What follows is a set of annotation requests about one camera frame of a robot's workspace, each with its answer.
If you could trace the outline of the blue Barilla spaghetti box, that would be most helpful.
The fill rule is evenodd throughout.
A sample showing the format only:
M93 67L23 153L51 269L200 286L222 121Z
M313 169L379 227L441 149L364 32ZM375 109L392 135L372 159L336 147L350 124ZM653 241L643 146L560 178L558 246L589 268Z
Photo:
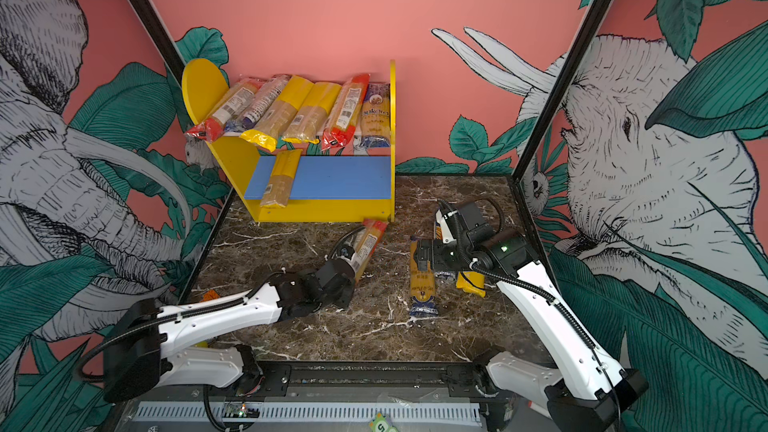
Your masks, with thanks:
M445 283L454 283L457 272L454 270L455 257L454 243L446 243L439 222L434 222L433 246L432 246L432 270L438 280Z

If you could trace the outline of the red-ended labelled spaghetti bag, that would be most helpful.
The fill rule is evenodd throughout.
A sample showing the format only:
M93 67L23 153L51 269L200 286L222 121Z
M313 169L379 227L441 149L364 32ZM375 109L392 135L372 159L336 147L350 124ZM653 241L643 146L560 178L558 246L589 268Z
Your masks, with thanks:
M375 219L364 219L362 225L363 234L357 241L354 253L350 259L356 283L359 283L362 279L365 268L370 262L374 250L381 241L389 223Z

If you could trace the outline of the blue yellow crest spaghetti bag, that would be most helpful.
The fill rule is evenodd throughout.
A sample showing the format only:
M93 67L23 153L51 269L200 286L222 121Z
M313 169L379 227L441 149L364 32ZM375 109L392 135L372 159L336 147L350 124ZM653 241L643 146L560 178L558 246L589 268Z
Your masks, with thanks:
M425 271L418 268L416 261L418 242L419 239L417 237L411 237L409 253L409 315L413 318L434 318L439 315L436 305L435 275L430 268L427 268Z

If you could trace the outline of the yellow-topped spaghetti bag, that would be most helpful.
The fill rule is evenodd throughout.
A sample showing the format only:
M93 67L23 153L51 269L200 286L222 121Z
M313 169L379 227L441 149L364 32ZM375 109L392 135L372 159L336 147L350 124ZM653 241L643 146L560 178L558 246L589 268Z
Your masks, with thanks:
M269 152L274 152L278 148L278 139L296 116L313 85L314 83L306 78L292 75L258 124L239 137Z
M282 134L282 139L294 144L318 144L341 88L340 84L333 82L315 83L296 116Z
M261 199L262 207L285 208L288 206L301 157L300 149L285 150L276 155L269 182Z

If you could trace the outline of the Ankara spaghetti bag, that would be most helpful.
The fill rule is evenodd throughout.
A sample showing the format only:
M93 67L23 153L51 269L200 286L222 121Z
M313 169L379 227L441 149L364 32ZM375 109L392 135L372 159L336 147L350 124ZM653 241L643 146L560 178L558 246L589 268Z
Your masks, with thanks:
M391 133L391 85L370 83L354 136L355 149L388 148Z

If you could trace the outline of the blue yellow-ended spaghetti bag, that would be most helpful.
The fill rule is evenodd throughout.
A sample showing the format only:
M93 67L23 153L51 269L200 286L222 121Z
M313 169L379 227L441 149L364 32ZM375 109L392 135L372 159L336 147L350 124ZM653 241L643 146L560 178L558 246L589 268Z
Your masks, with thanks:
M290 74L278 74L267 79L242 112L236 113L224 126L224 135L240 136L253 129L277 99L291 78Z

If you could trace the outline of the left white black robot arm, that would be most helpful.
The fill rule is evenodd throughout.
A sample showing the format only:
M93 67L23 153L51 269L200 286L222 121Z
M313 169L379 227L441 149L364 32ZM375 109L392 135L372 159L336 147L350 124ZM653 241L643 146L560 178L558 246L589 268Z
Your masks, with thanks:
M246 345L211 349L203 342L248 327L303 318L330 305L347 307L356 283L350 242L363 230L358 225L344 234L321 267L277 272L246 292L192 305L135 303L100 345L80 357L74 376L83 383L102 384L109 403L159 387L198 385L206 418L215 430L247 430L245 423L227 423L214 415L211 392L236 396L256 392L264 373L253 350Z

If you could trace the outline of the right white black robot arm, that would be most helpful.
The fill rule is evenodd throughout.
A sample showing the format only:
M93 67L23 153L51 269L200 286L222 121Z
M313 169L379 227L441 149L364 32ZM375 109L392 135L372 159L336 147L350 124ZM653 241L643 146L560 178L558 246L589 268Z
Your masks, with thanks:
M476 200L439 200L435 222L441 234L419 240L417 268L484 277L517 307L554 361L547 367L493 352L476 367L478 392L525 398L561 431L621 430L624 414L648 390L647 379L587 331L529 240L504 219L492 226Z

